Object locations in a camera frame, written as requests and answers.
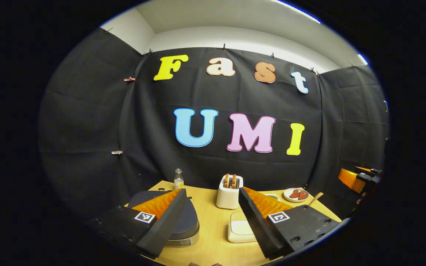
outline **black fisheye border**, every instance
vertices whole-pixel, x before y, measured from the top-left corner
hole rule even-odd
[[[409,43],[409,39],[403,36],[413,30],[418,38],[419,32],[423,31],[419,25],[425,23],[425,20],[422,19],[422,16],[419,20],[414,20],[412,16],[418,14],[418,8],[406,7],[404,3],[384,1],[365,3],[320,1],[318,3],[318,1],[301,0],[284,2],[318,17],[324,25],[335,30],[365,56],[380,80],[391,113],[391,141],[386,147],[385,179],[376,195],[368,201],[363,201],[356,216],[341,232],[330,236],[327,246],[311,249],[312,254],[297,263],[321,265],[323,262],[348,264],[360,261],[367,264],[365,263],[367,261],[374,265],[381,262],[382,259],[394,257],[401,259],[402,254],[407,254],[413,249],[409,249],[409,245],[399,247],[397,243],[407,243],[407,240],[410,239],[408,235],[416,233],[412,230],[419,227],[411,227],[408,223],[402,222],[403,217],[406,216],[401,216],[402,211],[399,212],[396,207],[405,209],[405,205],[408,204],[406,200],[409,198],[404,196],[405,191],[418,183],[416,178],[407,178],[408,167],[411,167],[409,161],[412,158],[409,152],[411,149],[407,145],[416,142],[410,139],[414,137],[409,131],[410,124],[423,117],[422,114],[419,115],[421,110],[412,110],[425,106],[417,101],[422,96],[415,93],[419,88],[409,86],[408,80],[409,76],[416,76],[417,71],[420,71],[422,75],[426,74],[424,64],[420,65],[420,69],[414,69],[416,64],[419,67],[419,62],[407,56],[409,50],[415,48],[411,45],[419,44]],[[26,138],[29,138],[28,143],[31,144],[31,156],[28,160],[32,165],[32,170],[29,175],[34,177],[34,183],[42,180],[44,184],[41,187],[35,186],[43,194],[41,201],[43,207],[42,239],[30,242],[30,245],[34,249],[41,246],[42,251],[39,255],[48,264],[138,265],[130,256],[98,239],[96,235],[82,226],[58,199],[51,184],[45,178],[40,155],[37,152],[36,137],[37,115],[42,94],[58,64],[89,32],[137,4],[139,2],[81,1],[75,3],[58,1],[45,7],[27,6],[24,9],[27,9],[30,15],[18,18],[30,25],[30,30],[21,28],[22,23],[19,20],[19,25],[17,25],[19,28],[10,32],[9,37],[13,37],[16,41],[9,43],[13,45],[12,49],[18,54],[13,55],[12,59],[18,58],[20,66],[29,66],[32,71],[27,88],[33,86],[34,89],[29,91],[30,96],[23,100],[27,104],[22,107],[33,121],[32,127],[27,128],[26,131],[29,135]],[[30,43],[18,42],[19,39],[29,40]],[[396,47],[401,49],[406,47],[407,50],[399,50]],[[24,59],[30,60],[29,63],[24,62]],[[400,96],[404,92],[405,99],[402,99]],[[406,105],[405,101],[410,100],[414,101],[414,104]],[[426,157],[422,158],[421,154],[415,156],[426,162]],[[410,170],[415,175],[417,174],[417,168]],[[23,179],[27,176],[14,173],[11,178]],[[414,209],[419,210],[425,206],[426,202],[420,201],[412,204]],[[31,215],[34,214],[33,210],[26,211]],[[412,219],[418,219],[421,216],[412,216]],[[11,252],[13,256],[10,260],[16,260],[27,250],[18,250],[15,245]]]

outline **small bottle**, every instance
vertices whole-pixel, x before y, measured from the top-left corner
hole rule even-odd
[[[175,169],[176,176],[174,179],[174,190],[183,188],[183,178],[182,178],[182,169]]]

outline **blue letter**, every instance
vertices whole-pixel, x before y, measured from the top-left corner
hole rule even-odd
[[[308,93],[308,89],[303,86],[303,83],[306,81],[304,77],[301,76],[300,72],[290,73],[295,79],[295,84],[301,93]]]
[[[175,123],[175,136],[177,140],[188,147],[203,147],[208,145],[213,139],[214,118],[218,116],[218,111],[213,109],[203,109],[200,115],[203,116],[203,135],[199,138],[190,135],[190,120],[195,111],[188,108],[174,110],[177,120]]]

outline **plate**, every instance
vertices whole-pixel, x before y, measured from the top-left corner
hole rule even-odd
[[[305,199],[302,199],[302,200],[299,200],[299,197],[290,198],[289,196],[294,192],[295,189],[297,189],[299,192],[301,192],[301,191],[306,192],[308,194],[308,197],[306,197]],[[293,187],[293,188],[288,188],[288,189],[284,190],[284,197],[288,201],[291,201],[291,202],[304,202],[310,197],[310,193],[308,193],[304,189]]]
[[[271,197],[271,198],[273,198],[274,200],[281,201],[281,200],[279,199],[279,196],[277,196],[276,194],[264,194],[264,195],[266,195],[266,196],[268,196],[268,197]]]

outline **table surface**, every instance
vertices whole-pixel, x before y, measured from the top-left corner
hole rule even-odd
[[[173,190],[174,184],[161,181],[149,190],[157,191],[159,188]],[[223,266],[233,265],[264,265],[270,262],[262,254],[262,251],[255,242],[231,243],[228,241],[228,223],[233,212],[242,212],[241,207],[235,210],[220,209],[216,207],[216,196],[218,190],[185,185],[186,194],[192,197],[190,200],[195,207],[198,220],[200,222],[200,239],[192,246],[182,248],[164,247],[160,256],[155,259],[168,266],[187,266],[190,262],[200,266],[211,266],[220,263]],[[304,202],[289,202],[284,198],[283,190],[260,191],[263,194],[275,194],[285,204],[297,207],[308,204],[313,200],[310,195]],[[324,215],[341,222],[341,219],[328,210],[321,202],[316,200],[311,207]]]

